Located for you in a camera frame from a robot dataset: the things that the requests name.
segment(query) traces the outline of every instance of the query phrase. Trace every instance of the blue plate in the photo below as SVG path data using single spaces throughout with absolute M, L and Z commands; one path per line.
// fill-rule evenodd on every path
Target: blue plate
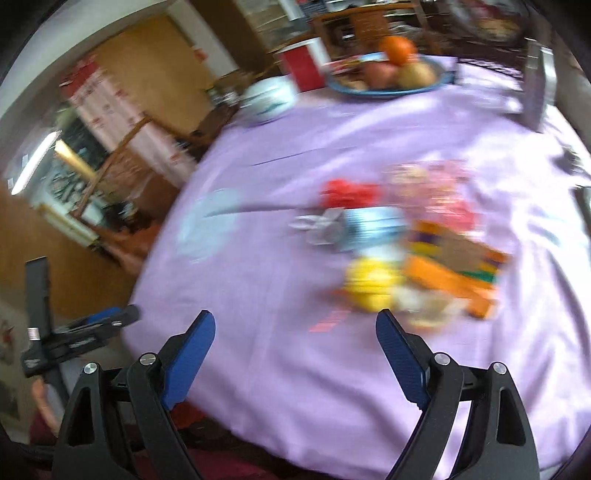
M 367 55 L 361 55 L 359 57 L 360 61 L 384 61 L 387 60 L 386 55 L 383 52 L 377 53 L 368 53 Z M 433 83 L 428 87 L 417 88 L 414 90 L 355 90 L 350 87 L 346 87 L 341 85 L 339 82 L 332 75 L 327 75 L 326 77 L 326 86 L 328 88 L 333 89 L 335 92 L 344 93 L 346 95 L 352 95 L 360 98 L 382 98 L 382 99 L 391 99 L 402 97 L 404 95 L 411 95 L 413 93 L 422 93 L 422 92 L 430 92 L 431 90 L 436 90 L 441 88 L 446 83 L 451 83 L 453 79 L 453 72 L 447 72 L 440 63 L 432 60 L 428 57 L 421 55 L 421 61 L 428 63 L 437 76 L 439 80 Z

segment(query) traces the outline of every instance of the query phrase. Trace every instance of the fruit bowl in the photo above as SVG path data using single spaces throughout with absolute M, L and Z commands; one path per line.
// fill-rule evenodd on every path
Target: fruit bowl
M 333 62 L 330 64 L 331 71 L 326 76 L 326 86 L 335 92 L 344 93 L 346 95 L 352 95 L 361 98 L 381 98 L 381 99 L 392 99 L 397 98 L 404 95 L 412 95 L 413 93 L 423 93 L 423 92 L 430 92 L 431 90 L 436 90 L 446 83 L 451 83 L 453 80 L 453 72 L 448 72 L 440 63 L 432 60 L 429 57 L 420 55 L 420 59 L 422 62 L 427 63 L 435 72 L 437 76 L 437 81 L 432 85 L 427 87 L 417 88 L 413 90 L 402 90 L 402 89 L 387 89 L 387 90 L 356 90 L 352 87 L 342 85 L 337 81 L 337 79 L 333 76 L 334 73 L 340 73 L 343 71 L 342 69 L 342 60 L 339 62 Z M 362 63 L 366 61 L 387 61 L 388 58 L 383 52 L 377 53 L 369 53 L 367 55 L 361 55 L 359 57 L 355 57 L 355 63 Z

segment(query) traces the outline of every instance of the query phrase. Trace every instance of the red toy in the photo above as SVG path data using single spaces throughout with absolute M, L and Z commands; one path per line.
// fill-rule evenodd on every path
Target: red toy
M 326 183 L 322 191 L 324 208 L 366 208 L 378 203 L 378 186 L 335 179 Z

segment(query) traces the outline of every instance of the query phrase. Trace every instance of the round table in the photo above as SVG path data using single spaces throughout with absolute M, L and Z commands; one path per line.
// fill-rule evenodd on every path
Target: round table
M 514 86 L 463 66 L 462 78 Z M 319 90 L 284 118 L 225 128 L 184 188 L 135 288 L 141 321 L 125 340 L 158 351 L 201 309 L 217 333 L 189 399 L 234 434 L 300 466 L 352 480 L 386 477 L 419 410 L 375 335 L 375 314 L 343 311 L 333 291 L 351 254 L 289 227 L 335 177 L 379 182 L 409 161 L 464 159 L 483 239 L 512 255 L 495 317 L 461 317 L 424 339 L 459 364 L 508 365 L 530 416 L 540 467 L 563 463 L 591 424 L 589 242 L 571 194 L 587 182 L 555 166 L 563 144 L 588 154 L 556 108 L 543 134 L 517 122 L 507 94 L 446 86 L 354 101 Z M 329 323 L 331 328 L 318 329 Z M 462 441 L 460 407 L 436 478 Z

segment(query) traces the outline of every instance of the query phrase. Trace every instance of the blue gripper pad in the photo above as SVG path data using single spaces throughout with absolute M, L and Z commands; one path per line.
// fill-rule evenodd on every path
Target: blue gripper pad
M 189 327 L 182 337 L 178 353 L 167 365 L 164 377 L 164 392 L 161 401 L 165 408 L 172 408 L 187 398 L 189 388 L 195 380 L 199 368 L 216 334 L 216 321 L 206 310 Z
M 425 410 L 430 401 L 427 393 L 427 373 L 418 363 L 405 338 L 404 330 L 400 325 L 392 322 L 388 313 L 384 310 L 379 312 L 375 322 L 375 333 L 379 344 L 386 354 L 406 399 L 416 403 L 421 410 Z

